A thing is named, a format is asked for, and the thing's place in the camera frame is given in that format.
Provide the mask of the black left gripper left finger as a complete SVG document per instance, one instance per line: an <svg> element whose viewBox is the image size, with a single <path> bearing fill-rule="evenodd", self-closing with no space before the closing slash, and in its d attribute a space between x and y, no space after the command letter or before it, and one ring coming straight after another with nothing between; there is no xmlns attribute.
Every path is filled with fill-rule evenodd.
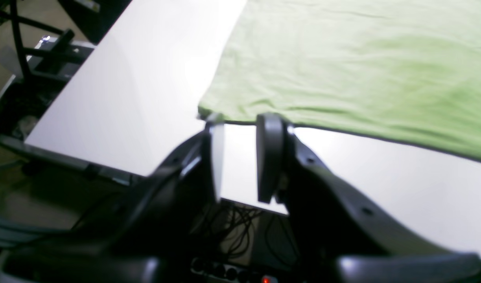
<svg viewBox="0 0 481 283"><path fill-rule="evenodd" d="M224 122L209 120L111 211L73 231L16 248L6 283L177 283L188 269L195 217L217 200L214 159Z"/></svg>

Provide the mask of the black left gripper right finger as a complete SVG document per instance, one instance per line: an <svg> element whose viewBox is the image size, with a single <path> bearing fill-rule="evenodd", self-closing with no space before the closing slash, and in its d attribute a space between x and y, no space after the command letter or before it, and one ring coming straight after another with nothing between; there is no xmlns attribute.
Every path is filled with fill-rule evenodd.
<svg viewBox="0 0 481 283"><path fill-rule="evenodd" d="M258 199L284 204L309 283L477 283L481 258L423 239L302 143L291 122L256 118Z"/></svg>

